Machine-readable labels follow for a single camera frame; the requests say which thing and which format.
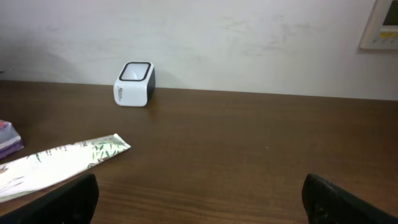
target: purple tissue box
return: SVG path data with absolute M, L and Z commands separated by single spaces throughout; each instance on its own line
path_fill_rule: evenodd
M 0 159 L 22 149 L 21 137 L 7 121 L 0 120 Z

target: white packaging with green leaf print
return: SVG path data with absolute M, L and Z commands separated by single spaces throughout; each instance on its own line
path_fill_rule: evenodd
M 129 144 L 114 134 L 1 164 L 0 202 L 59 183 L 129 148 Z

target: wooden desk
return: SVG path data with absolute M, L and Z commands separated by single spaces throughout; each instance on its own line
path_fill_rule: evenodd
M 114 133 L 132 146 L 89 170 L 92 223 L 307 223 L 309 172 L 398 215 L 398 102 L 159 88 L 128 108 L 111 86 L 3 81 L 0 118 L 25 144 L 1 163 Z

